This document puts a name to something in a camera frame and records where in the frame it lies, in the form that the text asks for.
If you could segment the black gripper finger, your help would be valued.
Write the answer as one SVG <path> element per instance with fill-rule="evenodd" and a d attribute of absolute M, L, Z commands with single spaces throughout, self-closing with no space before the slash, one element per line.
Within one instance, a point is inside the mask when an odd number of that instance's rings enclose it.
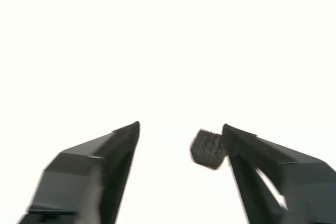
<path fill-rule="evenodd" d="M 335 223 L 335 170 L 228 124 L 222 142 L 250 223 Z"/>
<path fill-rule="evenodd" d="M 19 223 L 115 223 L 139 135 L 136 121 L 60 152 Z"/>

